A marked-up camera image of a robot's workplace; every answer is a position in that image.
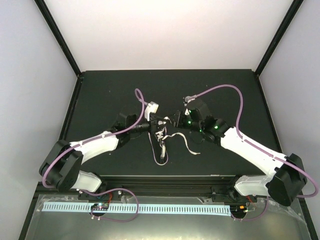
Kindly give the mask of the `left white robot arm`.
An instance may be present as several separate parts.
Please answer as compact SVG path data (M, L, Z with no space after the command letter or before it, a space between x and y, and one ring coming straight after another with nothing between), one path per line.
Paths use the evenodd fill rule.
M155 134L155 140L164 147L163 133L169 120L153 113L137 116L122 115L108 130L91 138L67 142L57 141L39 168L42 185L59 192L78 190L90 193L95 199L103 199L108 188L97 174L85 172L81 166L89 160L122 148L132 135Z

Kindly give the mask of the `black sneaker white sole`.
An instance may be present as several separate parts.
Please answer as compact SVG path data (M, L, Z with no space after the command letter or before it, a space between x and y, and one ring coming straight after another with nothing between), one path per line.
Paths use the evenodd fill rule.
M148 133L149 142L151 145L153 160L158 166L164 166L169 160L169 155L166 148L164 137L167 135L167 128L156 133Z

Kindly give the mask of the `white shoelace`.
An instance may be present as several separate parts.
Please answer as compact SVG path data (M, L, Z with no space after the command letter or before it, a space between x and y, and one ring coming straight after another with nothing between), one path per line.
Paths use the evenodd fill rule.
M168 145L170 150L184 149L187 153L193 156L198 156L201 154L199 151L191 149L189 141L184 133L179 131L169 132L169 124L171 124L172 121L168 117L157 119L156 123L158 130L155 131L154 135L156 141L159 143L163 151L167 150Z

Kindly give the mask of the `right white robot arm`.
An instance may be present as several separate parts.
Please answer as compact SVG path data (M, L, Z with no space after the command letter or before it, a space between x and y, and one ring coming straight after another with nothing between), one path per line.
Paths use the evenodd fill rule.
M228 187L228 198L234 202L256 195L271 197L289 207L307 184L298 155L287 156L254 141L223 119L215 118L201 99L193 99L185 104L184 111L176 111L173 126L201 133L206 141L239 155L262 171L262 175L242 175Z

